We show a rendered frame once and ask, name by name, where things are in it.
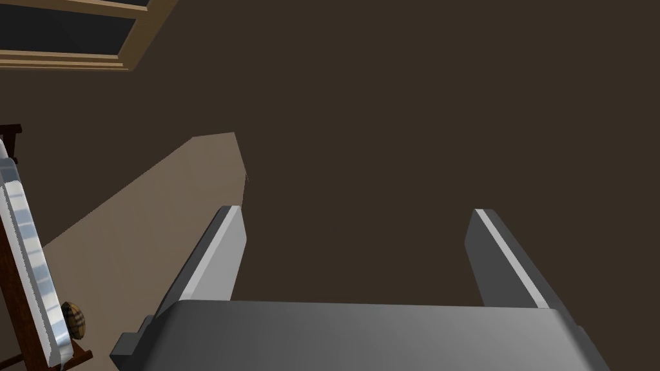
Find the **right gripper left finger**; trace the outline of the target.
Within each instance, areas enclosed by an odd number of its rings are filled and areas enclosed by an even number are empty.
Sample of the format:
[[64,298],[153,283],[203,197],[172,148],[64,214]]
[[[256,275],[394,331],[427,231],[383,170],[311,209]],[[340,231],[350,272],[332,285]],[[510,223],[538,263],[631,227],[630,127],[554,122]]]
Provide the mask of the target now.
[[177,274],[155,315],[163,314],[182,300],[229,300],[246,242],[241,207],[221,207]]

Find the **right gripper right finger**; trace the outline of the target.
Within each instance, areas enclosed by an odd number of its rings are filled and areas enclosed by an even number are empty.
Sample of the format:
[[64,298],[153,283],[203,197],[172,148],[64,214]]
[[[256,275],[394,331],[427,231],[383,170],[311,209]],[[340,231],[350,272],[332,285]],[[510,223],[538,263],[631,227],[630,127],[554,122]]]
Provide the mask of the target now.
[[464,245],[486,307],[565,309],[494,210],[473,210]]

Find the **round brass door knob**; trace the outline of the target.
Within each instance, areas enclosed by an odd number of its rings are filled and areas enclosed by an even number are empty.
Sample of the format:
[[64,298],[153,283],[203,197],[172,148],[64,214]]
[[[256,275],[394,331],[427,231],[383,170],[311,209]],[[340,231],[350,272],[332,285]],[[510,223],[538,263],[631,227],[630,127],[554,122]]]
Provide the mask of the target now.
[[82,310],[74,303],[65,301],[61,305],[68,334],[72,339],[80,340],[86,333],[86,319]]

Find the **wooden framed window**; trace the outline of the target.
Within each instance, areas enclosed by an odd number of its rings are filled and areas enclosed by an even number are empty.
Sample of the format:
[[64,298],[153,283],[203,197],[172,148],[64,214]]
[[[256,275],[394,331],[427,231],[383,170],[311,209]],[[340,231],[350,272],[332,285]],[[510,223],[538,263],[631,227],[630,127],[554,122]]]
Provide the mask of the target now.
[[179,0],[0,0],[0,69],[132,71]]

